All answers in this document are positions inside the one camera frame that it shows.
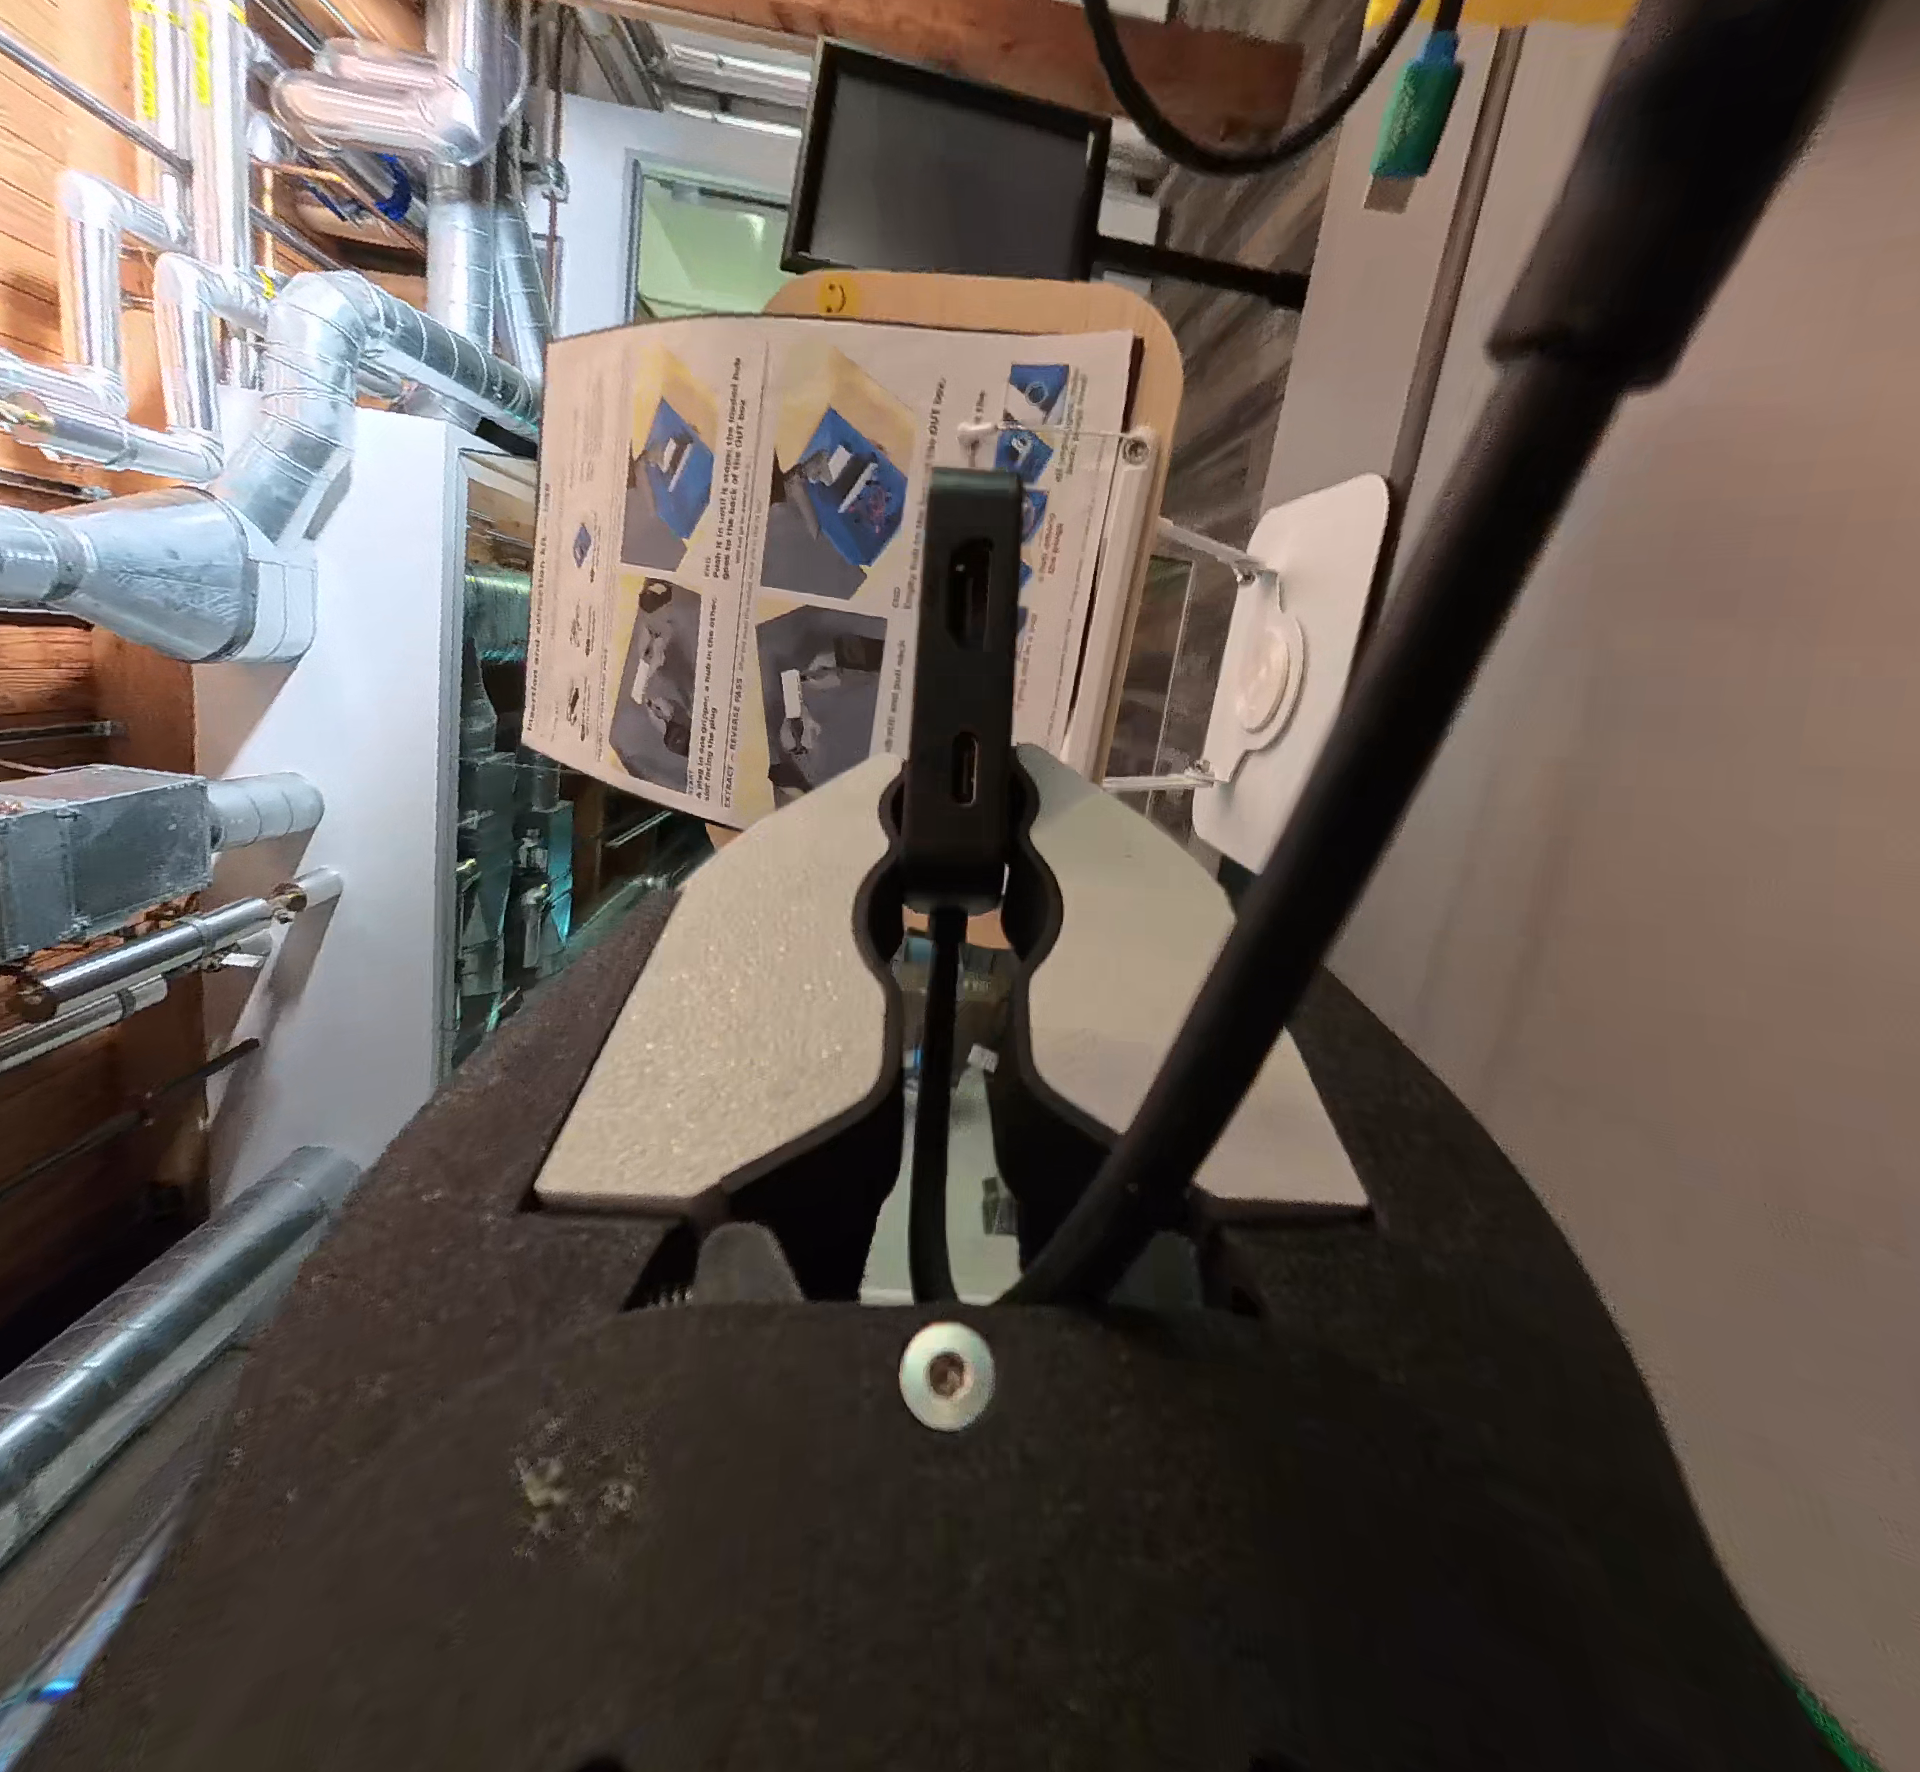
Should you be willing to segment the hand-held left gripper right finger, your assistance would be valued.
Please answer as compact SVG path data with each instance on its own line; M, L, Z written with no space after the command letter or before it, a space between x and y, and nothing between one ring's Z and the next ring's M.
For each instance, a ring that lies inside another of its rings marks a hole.
M1015 954L1005 1176L1057 1222L1117 1143L1233 929L1173 839L1036 747L1005 889ZM1369 1196L1291 1035L1197 1169L1188 1206L1228 1220L1365 1215Z

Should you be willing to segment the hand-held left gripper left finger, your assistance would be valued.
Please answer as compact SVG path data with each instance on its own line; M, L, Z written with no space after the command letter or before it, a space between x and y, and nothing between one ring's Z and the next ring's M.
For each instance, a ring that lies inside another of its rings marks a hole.
M902 905L863 762L743 831L682 890L537 1176L543 1209L694 1212L758 1186L875 1219L902 1164Z

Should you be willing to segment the black square hub lead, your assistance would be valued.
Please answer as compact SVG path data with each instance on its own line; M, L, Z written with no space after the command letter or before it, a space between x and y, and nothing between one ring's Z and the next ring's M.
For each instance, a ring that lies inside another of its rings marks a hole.
M1102 1300L1350 916L1620 403L1659 385L1876 0L1639 0L1485 353L1493 383L1284 833L1115 1155L1002 1304Z

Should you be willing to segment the thin braided cable green plugs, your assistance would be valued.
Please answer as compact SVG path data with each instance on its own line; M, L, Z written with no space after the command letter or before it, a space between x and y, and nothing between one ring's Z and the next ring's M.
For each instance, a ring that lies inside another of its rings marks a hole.
M1466 0L1439 0L1429 35L1406 62L1379 122L1372 176L1390 181L1423 178L1448 126L1463 77L1458 62L1458 23ZM1150 96L1126 57L1115 12L1110 0L1080 0L1091 31L1094 51L1117 104L1143 139L1165 159L1191 174L1210 178L1265 176L1282 170L1327 141L1353 112L1359 98L1379 80L1396 47L1411 29L1422 0L1396 0L1375 43L1356 57L1356 65L1328 103L1299 124L1263 147L1210 147L1185 132Z

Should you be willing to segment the white stand base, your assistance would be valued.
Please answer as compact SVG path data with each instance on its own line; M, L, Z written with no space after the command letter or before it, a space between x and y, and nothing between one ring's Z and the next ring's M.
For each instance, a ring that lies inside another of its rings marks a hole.
M1346 695L1379 568L1387 483L1359 473L1268 509L1243 552L1202 744L1194 833L1249 872L1284 834Z

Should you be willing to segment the printed instruction sheet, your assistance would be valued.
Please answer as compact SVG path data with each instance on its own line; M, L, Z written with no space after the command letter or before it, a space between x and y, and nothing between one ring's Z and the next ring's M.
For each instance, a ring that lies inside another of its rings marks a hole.
M733 829L902 753L926 495L972 468L1017 486L1014 737L1090 769L1138 356L773 315L550 346L524 746Z

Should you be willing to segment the instruction sheet on stand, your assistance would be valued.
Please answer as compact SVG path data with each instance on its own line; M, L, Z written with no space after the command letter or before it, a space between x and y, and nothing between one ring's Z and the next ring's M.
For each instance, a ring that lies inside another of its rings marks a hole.
M884 322L994 334L1073 337L1124 330L1134 337L1126 425L1104 441L1112 492L1091 578L1091 619L1075 680L1061 759L1099 782L1110 756L1147 563L1155 552L1173 428L1183 399L1183 361L1165 319L1107 282L857 272L861 319L822 319L810 273L791 275L763 309L814 324Z

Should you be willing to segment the silver ventilation duct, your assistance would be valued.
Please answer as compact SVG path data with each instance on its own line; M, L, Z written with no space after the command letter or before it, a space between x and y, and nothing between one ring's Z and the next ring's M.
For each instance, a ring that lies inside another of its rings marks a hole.
M189 240L220 272L252 268L244 0L184 0ZM537 292L535 239L519 176L503 174L526 93L526 57L500 0L426 0L426 53L338 38L270 91L277 126L303 151L425 165L434 277L490 251L503 293Z
M370 371L519 441L540 383L351 272L294 277L267 310L258 411L207 489L4 509L4 609L56 612L182 662L294 663L319 624L321 530L357 477Z

